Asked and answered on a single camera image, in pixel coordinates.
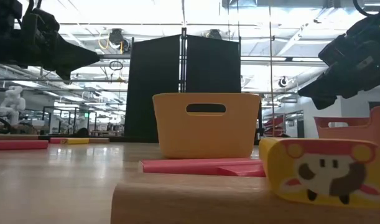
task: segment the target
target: cartoon cow sticker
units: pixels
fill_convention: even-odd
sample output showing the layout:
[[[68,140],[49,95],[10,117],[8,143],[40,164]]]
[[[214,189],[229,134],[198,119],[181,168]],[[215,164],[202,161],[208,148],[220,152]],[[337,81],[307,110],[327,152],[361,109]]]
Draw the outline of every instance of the cartoon cow sticker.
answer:
[[[284,179],[280,191],[305,190],[310,201],[325,195],[337,197],[345,205],[350,203],[350,194],[380,202],[380,190],[366,183],[366,166],[376,156],[373,144],[358,143],[341,149],[289,144],[285,150],[294,159],[295,176]]]

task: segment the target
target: orange basket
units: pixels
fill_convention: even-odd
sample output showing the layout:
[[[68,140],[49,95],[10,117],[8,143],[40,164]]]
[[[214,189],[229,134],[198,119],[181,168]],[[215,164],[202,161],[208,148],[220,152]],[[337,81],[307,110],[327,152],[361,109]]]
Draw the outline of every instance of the orange basket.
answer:
[[[245,93],[154,96],[160,150],[168,158],[249,157],[261,98]],[[188,105],[223,105],[224,113],[187,112]]]
[[[315,124],[320,138],[372,141],[380,145],[380,106],[371,110],[369,118],[319,118]],[[329,123],[346,123],[348,127],[329,127]]]

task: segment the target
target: black partition screen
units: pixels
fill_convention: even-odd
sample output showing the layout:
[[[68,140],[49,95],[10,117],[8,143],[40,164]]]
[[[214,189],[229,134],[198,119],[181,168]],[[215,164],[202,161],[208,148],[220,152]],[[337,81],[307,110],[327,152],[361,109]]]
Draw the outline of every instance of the black partition screen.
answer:
[[[157,141],[152,97],[177,93],[180,36],[134,43],[132,47],[124,136]]]
[[[190,93],[240,93],[239,44],[187,36],[185,91]]]

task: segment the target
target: yellow block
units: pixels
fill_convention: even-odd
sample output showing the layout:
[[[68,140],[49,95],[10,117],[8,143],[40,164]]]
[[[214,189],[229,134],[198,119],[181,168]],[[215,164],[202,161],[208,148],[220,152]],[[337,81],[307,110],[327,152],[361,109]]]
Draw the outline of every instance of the yellow block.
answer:
[[[380,147],[374,143],[267,138],[259,148],[271,189],[281,198],[380,208]]]
[[[61,144],[89,144],[88,138],[67,138],[62,139]]]

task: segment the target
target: red foam block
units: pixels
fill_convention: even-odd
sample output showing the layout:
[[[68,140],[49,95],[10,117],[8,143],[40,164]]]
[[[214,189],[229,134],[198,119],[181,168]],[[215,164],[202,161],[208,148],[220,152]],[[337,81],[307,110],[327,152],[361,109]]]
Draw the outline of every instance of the red foam block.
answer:
[[[266,177],[262,164],[217,167],[218,175],[239,177]]]
[[[64,140],[67,138],[50,138],[50,143],[51,144],[61,144],[61,140]]]
[[[255,159],[169,159],[143,160],[139,162],[139,171],[162,174],[198,174],[198,175],[233,175],[241,171],[245,176],[245,169],[254,172],[252,166],[261,165]]]
[[[0,141],[0,150],[47,149],[48,144],[46,140],[6,140]]]

